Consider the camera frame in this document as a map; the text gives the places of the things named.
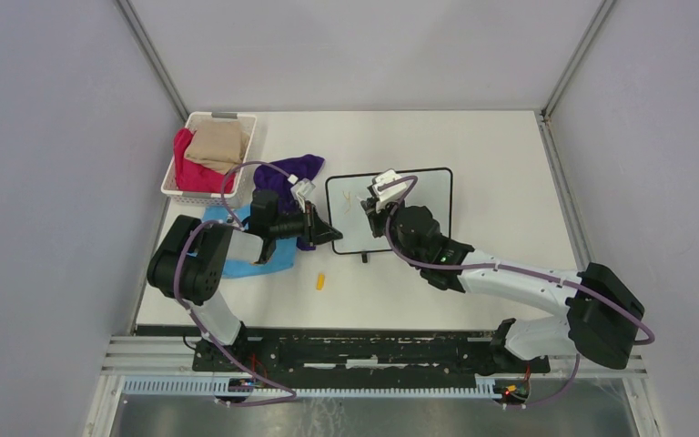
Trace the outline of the black framed whiteboard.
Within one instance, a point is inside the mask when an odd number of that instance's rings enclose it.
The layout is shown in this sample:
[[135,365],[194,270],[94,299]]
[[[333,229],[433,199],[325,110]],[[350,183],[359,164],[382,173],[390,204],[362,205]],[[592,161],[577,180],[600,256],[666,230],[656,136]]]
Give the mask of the black framed whiteboard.
[[[449,168],[420,168],[402,170],[402,176],[415,175],[418,182],[406,197],[408,206],[423,206],[439,222],[441,233],[451,234],[454,176]],[[369,198],[374,173],[331,176],[326,180],[326,200],[330,225],[343,233],[343,239],[332,242],[338,255],[388,251],[390,246],[383,237],[373,238],[369,222],[356,196]]]

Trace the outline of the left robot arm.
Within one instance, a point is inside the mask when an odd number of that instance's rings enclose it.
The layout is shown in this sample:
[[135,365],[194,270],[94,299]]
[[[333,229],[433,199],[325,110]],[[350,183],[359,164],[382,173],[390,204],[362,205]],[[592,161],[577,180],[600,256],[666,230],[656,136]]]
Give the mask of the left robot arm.
[[147,283],[175,300],[197,324],[201,336],[216,345],[214,357],[228,371],[242,369],[249,346],[241,340],[244,322],[219,289],[227,265],[240,265],[256,275],[271,270],[280,242],[302,240],[316,247],[343,239],[308,200],[293,211],[280,208],[279,194],[256,190],[248,216],[236,228],[227,221],[178,216],[149,261]]

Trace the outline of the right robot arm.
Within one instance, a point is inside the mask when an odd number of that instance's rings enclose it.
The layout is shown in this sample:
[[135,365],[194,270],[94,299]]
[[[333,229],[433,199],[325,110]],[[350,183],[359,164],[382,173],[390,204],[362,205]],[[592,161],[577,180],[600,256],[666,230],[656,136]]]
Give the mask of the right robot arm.
[[360,205],[374,237],[432,287],[494,296],[546,312],[536,320],[504,320],[489,348],[491,364],[513,371],[524,361],[580,354],[605,368],[626,367],[644,315],[643,304],[607,266],[591,262],[582,271],[538,269],[508,261],[451,239],[422,206]]

